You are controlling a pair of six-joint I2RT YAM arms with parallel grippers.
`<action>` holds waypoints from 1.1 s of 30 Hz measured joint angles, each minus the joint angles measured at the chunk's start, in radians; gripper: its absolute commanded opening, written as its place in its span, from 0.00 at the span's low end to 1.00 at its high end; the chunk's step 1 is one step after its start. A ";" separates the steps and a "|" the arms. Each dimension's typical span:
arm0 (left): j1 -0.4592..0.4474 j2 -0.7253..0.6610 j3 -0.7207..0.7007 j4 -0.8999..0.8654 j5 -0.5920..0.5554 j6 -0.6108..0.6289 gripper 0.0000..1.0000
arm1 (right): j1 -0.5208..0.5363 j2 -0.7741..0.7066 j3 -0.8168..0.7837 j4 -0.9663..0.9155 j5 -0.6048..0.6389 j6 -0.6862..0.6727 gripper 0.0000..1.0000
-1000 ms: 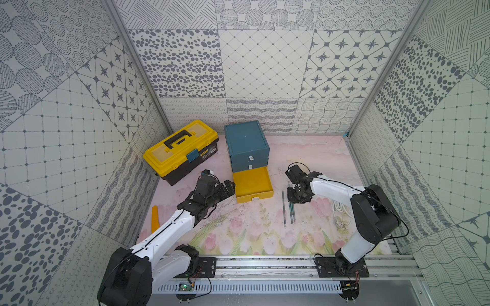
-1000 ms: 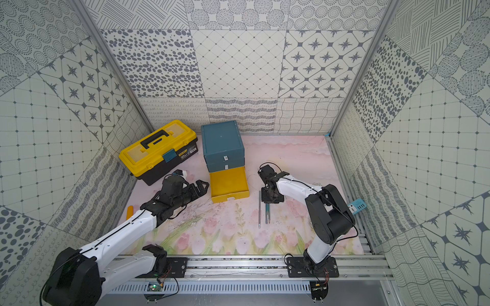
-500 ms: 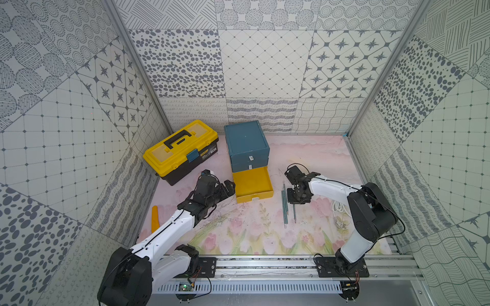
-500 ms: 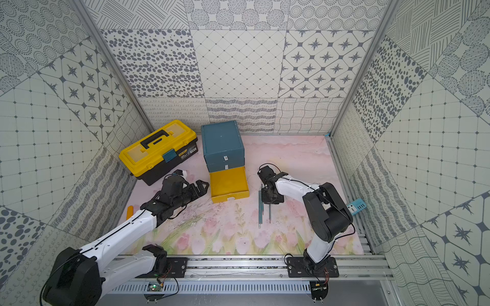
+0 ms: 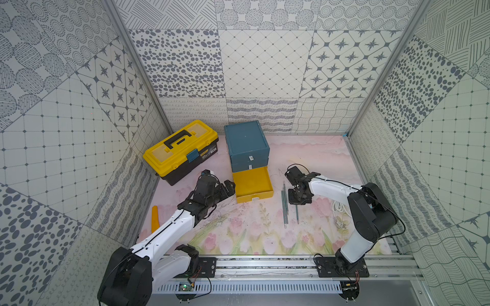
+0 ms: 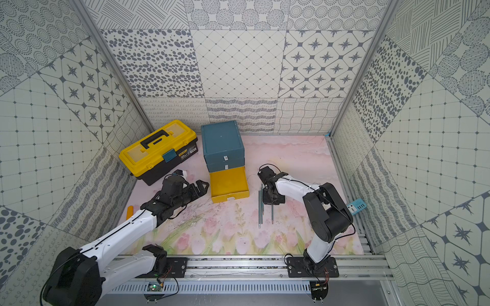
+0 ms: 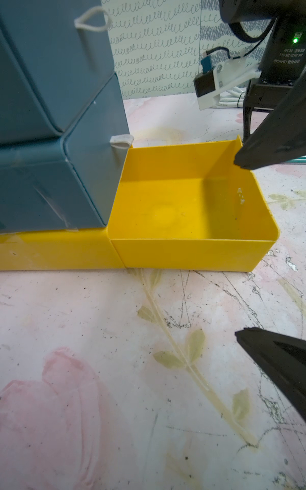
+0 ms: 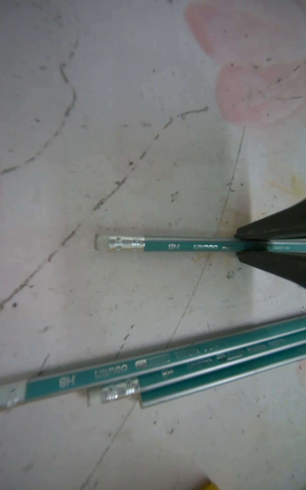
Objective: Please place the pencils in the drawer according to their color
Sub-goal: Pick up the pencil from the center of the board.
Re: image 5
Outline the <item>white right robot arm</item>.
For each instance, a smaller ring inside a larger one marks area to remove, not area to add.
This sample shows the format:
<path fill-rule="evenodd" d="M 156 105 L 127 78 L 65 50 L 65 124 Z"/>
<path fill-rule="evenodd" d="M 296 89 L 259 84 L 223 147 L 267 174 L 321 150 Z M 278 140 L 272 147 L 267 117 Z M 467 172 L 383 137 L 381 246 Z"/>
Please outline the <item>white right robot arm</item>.
<path fill-rule="evenodd" d="M 334 258 L 315 258 L 322 277 L 368 277 L 364 257 L 401 219 L 393 210 L 381 189 L 374 183 L 348 185 L 322 176 L 303 173 L 296 164 L 287 168 L 285 177 L 293 186 L 288 190 L 291 205 L 306 205 L 314 196 L 348 205 L 355 230 Z"/>

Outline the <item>green striped pencil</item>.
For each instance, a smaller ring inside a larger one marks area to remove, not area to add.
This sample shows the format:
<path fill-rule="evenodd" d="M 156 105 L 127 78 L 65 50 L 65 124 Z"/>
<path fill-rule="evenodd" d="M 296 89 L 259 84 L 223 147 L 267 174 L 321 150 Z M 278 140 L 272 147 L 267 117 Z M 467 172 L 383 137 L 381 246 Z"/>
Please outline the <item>green striped pencil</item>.
<path fill-rule="evenodd" d="M 288 224 L 288 220 L 287 220 L 287 204 L 286 204 L 286 200 L 285 200 L 285 192 L 284 192 L 284 190 L 281 190 L 281 204 L 282 204 L 282 211 L 283 211 L 283 224 L 284 224 L 284 228 L 287 229 L 287 224 Z"/>

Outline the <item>yellow bottom drawer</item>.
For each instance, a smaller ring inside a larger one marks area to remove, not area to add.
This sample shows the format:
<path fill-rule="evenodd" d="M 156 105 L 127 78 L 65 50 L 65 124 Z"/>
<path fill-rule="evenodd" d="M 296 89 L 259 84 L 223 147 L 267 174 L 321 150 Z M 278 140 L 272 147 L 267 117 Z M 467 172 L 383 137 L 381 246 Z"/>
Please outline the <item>yellow bottom drawer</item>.
<path fill-rule="evenodd" d="M 272 198 L 273 185 L 269 177 L 268 167 L 255 168 L 232 174 L 236 184 L 236 199 L 238 203 Z"/>

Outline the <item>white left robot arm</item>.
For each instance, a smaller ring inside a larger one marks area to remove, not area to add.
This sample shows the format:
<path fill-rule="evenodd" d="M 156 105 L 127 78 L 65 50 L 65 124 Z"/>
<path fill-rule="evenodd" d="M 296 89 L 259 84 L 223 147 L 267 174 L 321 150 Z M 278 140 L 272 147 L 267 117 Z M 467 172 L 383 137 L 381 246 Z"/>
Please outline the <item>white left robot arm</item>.
<path fill-rule="evenodd" d="M 198 278 L 212 278 L 214 258 L 201 259 L 191 245 L 181 244 L 174 251 L 170 249 L 184 234 L 210 217 L 220 202 L 235 193 L 234 182 L 220 182 L 213 172 L 203 171 L 195 189 L 177 206 L 168 221 L 143 241 L 114 251 L 97 293 L 98 303 L 146 305 L 154 290 L 175 277 L 186 279 L 186 291 L 194 289 Z"/>

